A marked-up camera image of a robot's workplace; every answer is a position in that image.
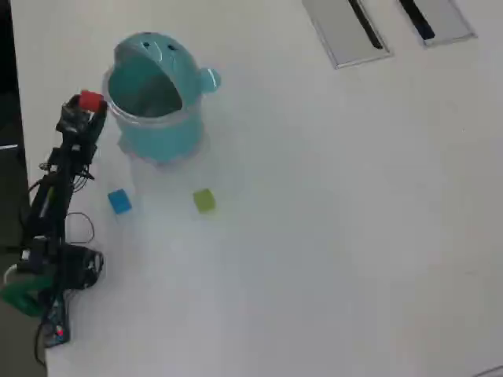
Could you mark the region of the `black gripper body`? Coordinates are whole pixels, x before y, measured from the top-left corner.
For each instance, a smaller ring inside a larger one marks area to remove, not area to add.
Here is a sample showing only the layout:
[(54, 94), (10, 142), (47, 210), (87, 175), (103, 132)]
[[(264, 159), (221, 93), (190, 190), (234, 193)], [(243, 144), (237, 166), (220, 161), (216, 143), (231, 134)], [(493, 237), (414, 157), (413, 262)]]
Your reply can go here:
[(94, 127), (93, 117), (63, 121), (64, 143), (70, 145), (75, 161), (82, 165), (92, 163), (103, 128)]

